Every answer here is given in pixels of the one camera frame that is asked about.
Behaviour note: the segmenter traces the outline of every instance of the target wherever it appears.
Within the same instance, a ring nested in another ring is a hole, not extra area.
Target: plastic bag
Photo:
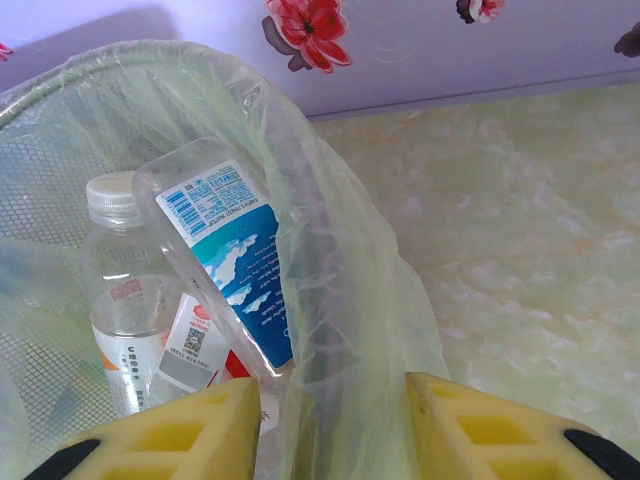
[[[0,355],[0,478],[22,478],[28,452],[27,414]]]
[[[435,318],[360,182],[281,92],[241,61],[200,45],[126,43],[72,59],[11,92],[0,126],[0,201],[12,207],[0,212],[0,254],[20,260],[26,251],[44,252],[52,261],[37,276],[73,285],[56,302],[53,285],[31,282],[18,261],[11,291],[0,298],[0,307],[15,312],[0,328],[56,356],[56,368],[67,372],[65,388],[26,402],[30,417],[45,403],[55,406],[33,422],[46,446],[41,454],[57,446],[45,440],[112,415],[104,382],[96,380],[89,307],[80,283],[69,281],[91,228],[84,185],[214,134],[255,160],[280,223],[296,360],[282,478],[411,478],[403,373],[446,375]],[[27,372],[30,384],[47,381]],[[63,431],[54,416],[75,423]],[[257,476],[272,473],[259,465]]]

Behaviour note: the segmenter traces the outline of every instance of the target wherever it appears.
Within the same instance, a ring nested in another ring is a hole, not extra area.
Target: plastic bottle
[[[252,376],[285,380],[291,343],[278,224],[254,162],[202,138],[143,166],[134,194],[167,259]]]
[[[138,215],[134,172],[87,184],[96,224],[83,245],[82,270],[90,320],[119,417],[149,407],[149,386],[184,284]]]
[[[229,345],[198,301],[185,293],[151,381],[151,406],[175,400],[231,378]]]

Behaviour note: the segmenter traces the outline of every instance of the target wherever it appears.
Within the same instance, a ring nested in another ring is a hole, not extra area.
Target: bottle cap
[[[87,183],[87,206],[91,220],[107,227],[142,225],[131,191],[134,174],[107,173]]]

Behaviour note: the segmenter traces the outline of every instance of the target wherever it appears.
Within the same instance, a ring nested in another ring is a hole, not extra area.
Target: marble floor
[[[640,86],[315,127],[422,278],[452,378],[640,456]]]

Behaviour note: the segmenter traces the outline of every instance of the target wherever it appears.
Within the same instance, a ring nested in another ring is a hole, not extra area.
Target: blue and white label
[[[235,160],[156,197],[216,287],[275,368],[292,358],[267,199]]]

